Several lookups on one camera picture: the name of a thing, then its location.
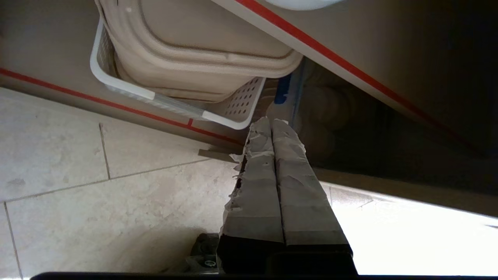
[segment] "beige plastic container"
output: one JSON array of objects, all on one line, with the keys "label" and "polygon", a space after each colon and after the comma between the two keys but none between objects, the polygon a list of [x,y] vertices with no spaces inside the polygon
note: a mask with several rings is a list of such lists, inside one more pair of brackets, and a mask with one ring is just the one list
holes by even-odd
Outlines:
[{"label": "beige plastic container", "polygon": [[302,58],[211,1],[96,3],[126,74],[148,88],[185,90],[177,98],[196,100],[196,91],[218,102],[256,76],[291,73]]}]

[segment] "paper-wrapped object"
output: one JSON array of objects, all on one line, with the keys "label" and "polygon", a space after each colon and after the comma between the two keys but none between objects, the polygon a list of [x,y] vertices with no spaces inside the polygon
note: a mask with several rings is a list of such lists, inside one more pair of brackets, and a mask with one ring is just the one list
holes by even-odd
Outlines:
[{"label": "paper-wrapped object", "polygon": [[275,120],[272,133],[286,245],[348,244],[296,132]]},{"label": "paper-wrapped object", "polygon": [[237,184],[225,205],[219,267],[229,274],[262,274],[268,259],[285,248],[267,118],[251,125],[243,156]]}]

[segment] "floor tile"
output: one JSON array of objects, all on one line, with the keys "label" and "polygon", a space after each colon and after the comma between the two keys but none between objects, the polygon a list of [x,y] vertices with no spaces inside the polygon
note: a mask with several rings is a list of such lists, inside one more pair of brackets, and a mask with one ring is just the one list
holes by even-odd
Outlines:
[{"label": "floor tile", "polygon": [[330,199],[333,209],[337,208],[358,208],[373,202],[374,199],[371,196],[335,188],[333,185],[330,186]]},{"label": "floor tile", "polygon": [[19,278],[14,246],[3,204],[0,209],[0,279]]},{"label": "floor tile", "polygon": [[99,124],[0,98],[0,201],[107,178]]},{"label": "floor tile", "polygon": [[158,272],[219,232],[234,167],[208,160],[9,202],[21,271]]},{"label": "floor tile", "polygon": [[194,141],[124,122],[102,124],[111,178],[206,159]]}]

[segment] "red line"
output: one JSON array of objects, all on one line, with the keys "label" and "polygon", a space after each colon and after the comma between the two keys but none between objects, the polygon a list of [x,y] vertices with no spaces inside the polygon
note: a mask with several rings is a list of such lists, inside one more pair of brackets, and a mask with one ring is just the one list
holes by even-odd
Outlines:
[{"label": "red line", "polygon": [[197,133],[201,133],[201,134],[208,135],[208,136],[211,136],[211,137],[214,137],[214,138],[218,138],[218,139],[221,139],[221,140],[224,140],[224,141],[228,141],[228,142],[232,142],[232,143],[236,143],[236,144],[242,145],[239,141],[237,141],[235,139],[226,137],[224,135],[216,134],[216,133],[213,133],[211,131],[206,131],[206,130],[203,130],[203,129],[199,129],[199,128],[193,127],[192,126],[192,119],[189,120],[188,124],[183,124],[183,123],[180,123],[180,122],[177,122],[177,121],[173,121],[173,120],[170,120],[170,119],[167,119],[167,118],[163,118],[163,117],[160,117],[160,116],[156,116],[156,115],[144,112],[144,111],[140,111],[140,110],[137,110],[137,109],[134,109],[134,108],[131,108],[131,107],[127,107],[127,106],[124,106],[124,105],[121,105],[121,104],[118,104],[118,103],[114,103],[114,102],[111,102],[111,101],[108,101],[108,100],[105,100],[105,99],[102,99],[102,98],[98,98],[98,97],[95,97],[95,96],[91,96],[91,95],[87,95],[87,94],[84,94],[84,93],[81,93],[81,92],[77,92],[77,91],[74,91],[74,90],[63,88],[63,87],[60,87],[60,86],[57,86],[57,85],[54,85],[54,84],[50,84],[50,83],[47,83],[47,82],[44,82],[44,81],[41,81],[41,80],[38,80],[38,79],[35,79],[35,78],[32,78],[32,77],[29,77],[29,76],[25,76],[25,75],[22,75],[22,74],[19,74],[19,73],[15,73],[15,72],[3,69],[3,68],[0,68],[0,74],[5,75],[5,76],[9,76],[9,77],[17,79],[17,80],[21,80],[21,81],[24,81],[24,82],[35,84],[35,85],[38,85],[38,86],[42,86],[42,87],[45,87],[45,88],[56,90],[56,91],[59,91],[59,92],[65,93],[65,94],[69,94],[69,95],[72,95],[72,96],[76,96],[76,97],[79,97],[79,98],[90,100],[90,101],[93,101],[93,102],[96,102],[96,103],[104,104],[104,105],[107,105],[109,107],[113,107],[113,108],[116,108],[116,109],[120,109],[120,110],[123,110],[123,111],[134,113],[134,114],[137,114],[137,115],[149,118],[149,119],[153,119],[153,120],[156,120],[156,121],[160,121],[160,122],[163,122],[163,123],[166,123],[166,124],[169,124],[169,125],[173,125],[173,126],[185,128],[185,129],[197,132]]},{"label": "red line", "polygon": [[317,40],[313,39],[311,36],[306,34],[301,29],[290,24],[289,22],[287,22],[286,20],[284,20],[283,18],[272,12],[270,9],[261,5],[256,0],[235,0],[235,1],[237,1],[239,4],[243,5],[244,7],[248,8],[249,10],[253,11],[254,13],[258,14],[267,21],[271,22],[273,25],[277,26],[283,31],[287,32],[289,35],[305,43],[306,45],[316,50],[320,54],[324,55],[325,57],[335,62],[336,64],[338,64],[339,66],[350,72],[351,74],[357,76],[358,78],[369,84],[370,86],[376,88],[377,90],[379,90],[389,98],[393,99],[394,101],[398,102],[400,105],[402,105],[412,113],[416,114],[426,122],[430,123],[432,126],[446,132],[451,137],[460,141],[471,150],[481,153],[480,149],[474,147],[473,144],[468,142],[458,133],[454,132],[451,128],[447,127],[446,125],[432,118],[431,116],[423,112],[421,109],[410,103],[408,100],[404,99],[403,97],[401,97],[400,95],[398,95],[397,93],[395,93],[394,91],[383,85],[382,83],[378,82],[377,80],[369,76],[367,73],[363,72],[353,64],[349,63],[346,59],[340,57],[338,54],[336,54],[326,46],[322,45]]}]

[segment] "blue object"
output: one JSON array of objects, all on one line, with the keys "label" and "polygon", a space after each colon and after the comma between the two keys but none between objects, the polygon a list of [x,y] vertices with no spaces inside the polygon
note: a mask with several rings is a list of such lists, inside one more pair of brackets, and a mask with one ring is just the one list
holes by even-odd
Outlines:
[{"label": "blue object", "polygon": [[291,76],[292,73],[278,79],[277,92],[275,94],[275,100],[273,101],[275,104],[284,104],[285,101],[287,100],[287,94],[289,93]]}]

